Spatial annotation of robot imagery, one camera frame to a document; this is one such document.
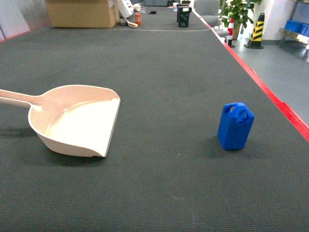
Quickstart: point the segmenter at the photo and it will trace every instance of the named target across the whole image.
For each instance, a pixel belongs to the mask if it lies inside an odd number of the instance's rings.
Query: green leaves
[[[228,27],[230,19],[234,18],[234,26],[243,24],[246,28],[248,21],[253,24],[253,20],[248,17],[248,12],[254,11],[255,4],[261,3],[262,0],[227,0],[220,16],[225,27]]]

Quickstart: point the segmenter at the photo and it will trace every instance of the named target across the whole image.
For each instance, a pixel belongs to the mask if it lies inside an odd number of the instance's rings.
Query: dustpan handle
[[[0,89],[0,103],[29,108],[35,101],[35,96]]]

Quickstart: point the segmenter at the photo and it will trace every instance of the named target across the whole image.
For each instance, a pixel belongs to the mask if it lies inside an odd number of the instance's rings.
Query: potted plant
[[[247,27],[248,21],[253,24],[253,20],[248,17],[249,10],[254,12],[255,4],[260,4],[262,0],[226,0],[220,13],[225,27],[231,18],[234,18],[233,39],[237,39],[240,26]]]

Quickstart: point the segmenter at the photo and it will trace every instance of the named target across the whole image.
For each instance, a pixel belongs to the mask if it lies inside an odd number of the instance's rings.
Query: blue bin
[[[301,35],[309,36],[309,24],[303,24],[303,28],[300,32]]]
[[[303,23],[299,23],[299,22],[295,22],[295,21],[287,21],[286,25],[285,25],[285,29],[296,32],[296,33],[300,33],[302,28],[303,28]]]
[[[223,107],[218,139],[223,149],[243,149],[246,145],[254,114],[242,102],[227,104]]]

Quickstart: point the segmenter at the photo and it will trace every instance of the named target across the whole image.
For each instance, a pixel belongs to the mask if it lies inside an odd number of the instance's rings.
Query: gray floor
[[[309,143],[211,30],[194,17],[179,28],[171,10],[140,29],[45,28],[0,45],[3,89],[93,85],[122,100],[107,159],[53,152],[27,108],[0,107],[0,231],[307,231]],[[216,136],[230,102],[255,115],[241,150]]]
[[[267,86],[309,125],[309,59],[305,46],[263,45],[248,49],[247,35],[233,41],[234,51],[259,75]]]

